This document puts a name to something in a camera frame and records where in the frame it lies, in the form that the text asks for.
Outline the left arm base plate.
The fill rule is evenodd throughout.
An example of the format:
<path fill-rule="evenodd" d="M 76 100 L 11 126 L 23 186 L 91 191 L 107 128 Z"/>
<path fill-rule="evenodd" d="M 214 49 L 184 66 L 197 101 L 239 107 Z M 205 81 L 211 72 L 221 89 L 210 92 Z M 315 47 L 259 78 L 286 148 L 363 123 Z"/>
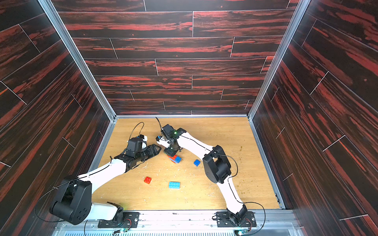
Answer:
<path fill-rule="evenodd" d="M 139 212 L 123 211 L 117 214 L 112 220 L 99 220 L 98 228 L 124 228 L 132 229 L 137 228 L 139 222 Z"/>

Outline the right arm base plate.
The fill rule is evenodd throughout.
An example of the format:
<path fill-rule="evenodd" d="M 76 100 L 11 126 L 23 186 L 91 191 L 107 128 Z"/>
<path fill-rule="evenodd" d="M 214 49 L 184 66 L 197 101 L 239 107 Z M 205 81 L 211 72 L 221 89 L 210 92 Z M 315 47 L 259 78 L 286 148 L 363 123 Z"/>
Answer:
<path fill-rule="evenodd" d="M 254 228 L 257 226 L 255 215 L 252 211 L 245 212 L 244 215 L 234 214 L 230 211 L 218 211 L 212 217 L 216 221 L 219 228 L 232 228 L 232 227 L 249 227 Z"/>

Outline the cyan lego brick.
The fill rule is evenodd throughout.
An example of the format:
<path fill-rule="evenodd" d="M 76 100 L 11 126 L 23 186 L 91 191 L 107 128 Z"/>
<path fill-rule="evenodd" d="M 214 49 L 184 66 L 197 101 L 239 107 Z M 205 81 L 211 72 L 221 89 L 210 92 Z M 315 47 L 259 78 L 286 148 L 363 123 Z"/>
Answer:
<path fill-rule="evenodd" d="M 181 183 L 180 182 L 169 182 L 168 188 L 169 189 L 180 189 Z"/>

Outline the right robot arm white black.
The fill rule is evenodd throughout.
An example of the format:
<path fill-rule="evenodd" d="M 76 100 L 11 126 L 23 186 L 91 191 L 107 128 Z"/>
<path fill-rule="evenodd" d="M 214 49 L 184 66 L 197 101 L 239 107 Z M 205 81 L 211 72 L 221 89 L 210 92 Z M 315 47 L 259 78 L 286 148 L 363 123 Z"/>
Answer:
<path fill-rule="evenodd" d="M 223 148 L 219 145 L 207 145 L 184 129 L 174 129 L 168 124 L 160 131 L 161 135 L 156 141 L 165 147 L 164 152 L 173 157 L 178 150 L 186 149 L 200 158 L 207 178 L 217 184 L 224 197 L 229 217 L 236 221 L 244 219 L 248 210 L 237 194 L 232 180 L 231 164 Z"/>

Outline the red long lego brick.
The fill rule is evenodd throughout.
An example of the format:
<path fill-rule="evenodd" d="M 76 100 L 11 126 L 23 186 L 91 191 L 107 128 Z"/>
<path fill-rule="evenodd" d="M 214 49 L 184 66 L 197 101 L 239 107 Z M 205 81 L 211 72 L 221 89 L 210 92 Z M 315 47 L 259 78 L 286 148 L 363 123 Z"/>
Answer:
<path fill-rule="evenodd" d="M 169 158 L 172 162 L 174 162 L 174 163 L 179 163 L 180 160 L 178 160 L 177 157 L 178 157 L 178 156 L 175 155 L 175 156 L 173 156 L 173 157 L 169 156 L 168 158 Z"/>

